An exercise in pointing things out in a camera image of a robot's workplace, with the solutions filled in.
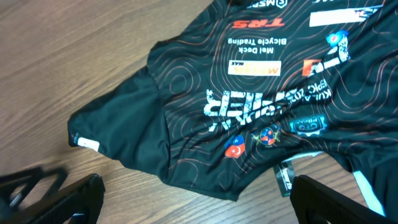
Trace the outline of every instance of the black fabric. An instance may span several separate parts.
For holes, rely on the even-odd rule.
[[[158,42],[145,68],[77,111],[70,144],[97,141],[128,168],[230,200],[301,152],[378,173],[398,158],[397,8],[215,0],[181,35]],[[347,19],[339,9],[364,20],[334,24]]]
[[[376,167],[358,164],[361,172],[373,187],[373,192],[384,206],[386,217],[398,220],[398,159],[389,159]]]
[[[68,130],[71,146],[80,137],[98,141],[100,153],[125,167],[167,176],[169,136],[159,90],[146,67],[73,114]]]

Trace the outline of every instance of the cycling jersey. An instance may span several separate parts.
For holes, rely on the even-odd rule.
[[[398,161],[397,8],[215,0],[158,42],[144,68],[74,113],[70,145],[229,200],[284,159],[325,151],[361,170],[398,220],[398,183],[380,173],[398,171],[384,167]]]

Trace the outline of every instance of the wooden table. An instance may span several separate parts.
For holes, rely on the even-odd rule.
[[[210,2],[2,0],[0,174],[66,166],[70,184],[96,172],[106,186],[98,223],[296,223],[273,170],[230,202],[164,185],[95,151],[68,146],[71,113],[145,65],[158,40],[178,35]],[[364,204],[353,176],[327,155],[294,166]],[[39,183],[24,205],[49,184]]]

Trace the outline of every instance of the white logo patch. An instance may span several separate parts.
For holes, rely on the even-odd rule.
[[[311,12],[310,27],[364,22],[382,6],[337,9],[331,11]]]

